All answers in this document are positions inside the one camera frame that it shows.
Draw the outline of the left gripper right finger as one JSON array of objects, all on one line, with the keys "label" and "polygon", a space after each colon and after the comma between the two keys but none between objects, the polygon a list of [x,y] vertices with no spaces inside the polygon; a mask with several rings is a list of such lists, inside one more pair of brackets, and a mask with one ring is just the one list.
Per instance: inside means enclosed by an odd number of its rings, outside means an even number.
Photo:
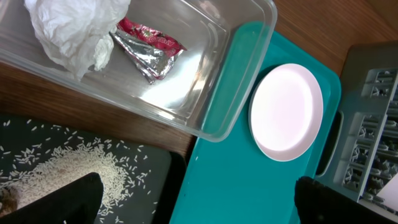
[{"label": "left gripper right finger", "polygon": [[395,222],[307,176],[295,183],[301,224],[394,224]]}]

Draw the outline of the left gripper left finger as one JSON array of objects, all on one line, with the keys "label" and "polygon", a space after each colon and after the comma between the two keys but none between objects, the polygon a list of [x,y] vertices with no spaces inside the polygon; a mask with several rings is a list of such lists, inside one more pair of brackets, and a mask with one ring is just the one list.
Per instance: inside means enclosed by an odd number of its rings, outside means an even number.
[{"label": "left gripper left finger", "polygon": [[103,198],[98,173],[89,173],[23,208],[1,217],[1,224],[93,224]]}]

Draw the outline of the brown food scrap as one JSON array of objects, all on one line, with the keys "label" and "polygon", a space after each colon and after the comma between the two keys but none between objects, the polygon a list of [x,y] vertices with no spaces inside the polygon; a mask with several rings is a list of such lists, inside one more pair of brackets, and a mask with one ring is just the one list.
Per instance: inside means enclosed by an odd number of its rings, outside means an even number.
[{"label": "brown food scrap", "polygon": [[1,217],[16,211],[18,202],[18,190],[14,187],[1,188]]}]

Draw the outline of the white paper cup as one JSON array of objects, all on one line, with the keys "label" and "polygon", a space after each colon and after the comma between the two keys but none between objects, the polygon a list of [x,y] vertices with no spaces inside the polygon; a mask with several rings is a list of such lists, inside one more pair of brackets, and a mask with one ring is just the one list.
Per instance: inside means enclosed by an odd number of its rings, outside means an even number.
[{"label": "white paper cup", "polygon": [[388,182],[377,196],[384,199],[384,204],[386,206],[397,210],[397,182],[393,182],[392,180]]}]

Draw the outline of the pink plate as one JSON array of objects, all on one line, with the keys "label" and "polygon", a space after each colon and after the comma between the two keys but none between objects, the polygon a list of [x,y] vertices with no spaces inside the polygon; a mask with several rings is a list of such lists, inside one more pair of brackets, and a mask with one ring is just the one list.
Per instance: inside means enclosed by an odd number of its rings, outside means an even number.
[{"label": "pink plate", "polygon": [[322,124],[323,97],[314,74],[296,63],[272,69],[254,90],[248,118],[263,154],[281,162],[300,157]]}]

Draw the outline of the white napkin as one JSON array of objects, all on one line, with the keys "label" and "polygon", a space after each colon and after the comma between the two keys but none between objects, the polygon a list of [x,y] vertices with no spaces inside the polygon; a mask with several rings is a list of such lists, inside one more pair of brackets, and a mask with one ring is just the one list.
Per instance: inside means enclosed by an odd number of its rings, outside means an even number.
[{"label": "white napkin", "polygon": [[104,69],[114,42],[111,34],[130,0],[25,0],[35,36],[53,62],[77,80]]}]

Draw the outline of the red snack wrapper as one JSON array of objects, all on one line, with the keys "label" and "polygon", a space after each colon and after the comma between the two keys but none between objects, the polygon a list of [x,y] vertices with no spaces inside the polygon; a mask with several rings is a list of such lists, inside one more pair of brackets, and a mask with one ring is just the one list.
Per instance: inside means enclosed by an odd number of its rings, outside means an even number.
[{"label": "red snack wrapper", "polygon": [[123,18],[111,34],[136,68],[152,84],[162,80],[186,48],[173,37]]}]

